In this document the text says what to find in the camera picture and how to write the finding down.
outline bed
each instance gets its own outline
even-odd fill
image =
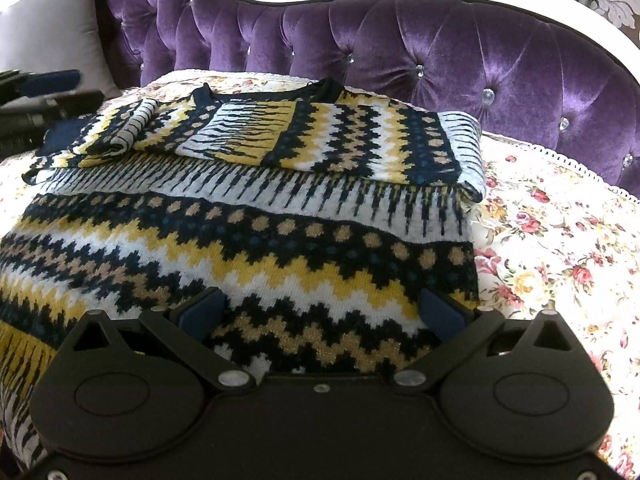
[[[285,91],[331,77],[351,91],[477,118],[487,194],[468,214],[479,299],[509,317],[562,313],[614,393],[600,455],[626,478],[639,473],[640,58],[619,30],[571,0],[96,6],[104,55],[124,90],[110,106],[171,100],[204,82],[220,93]],[[7,217],[18,219],[36,195],[18,180],[30,163],[23,155],[0,166]],[[52,338],[6,306],[3,316],[5,348],[20,333],[29,344],[40,337],[44,362],[73,323],[58,314]],[[212,348],[232,358],[223,339]],[[270,364],[248,368],[259,374]],[[25,467],[45,452],[24,413],[31,385],[20,389],[15,378],[3,378],[4,431]]]

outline tufted button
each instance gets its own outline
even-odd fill
[[[634,161],[634,156],[631,155],[631,153],[627,153],[625,155],[625,158],[622,159],[622,167],[623,168],[628,168],[629,166],[631,166],[631,163]]]
[[[560,125],[558,126],[558,130],[564,132],[569,127],[569,124],[571,124],[569,122],[569,119],[567,119],[566,117],[560,117]]]
[[[494,102],[495,100],[495,92],[493,90],[491,90],[490,88],[485,88],[482,90],[482,104],[483,105],[490,105]]]

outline crystal button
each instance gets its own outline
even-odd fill
[[[491,90],[490,88],[485,88],[484,90],[482,90],[482,104],[483,105],[490,105],[494,102],[495,99],[495,92],[493,90]]]
[[[622,159],[622,167],[623,168],[628,168],[629,166],[631,166],[631,163],[634,161],[634,156],[631,155],[631,153],[627,153],[625,155],[625,158]]]

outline purple velvet headboard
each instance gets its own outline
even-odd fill
[[[519,10],[464,0],[97,0],[97,9],[120,88],[186,68],[332,76],[468,112],[485,131],[556,150],[640,196],[638,83],[587,38]]]

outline cushion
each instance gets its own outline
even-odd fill
[[[20,0],[0,12],[0,72],[77,69],[79,89],[121,92],[104,59],[95,0]]]

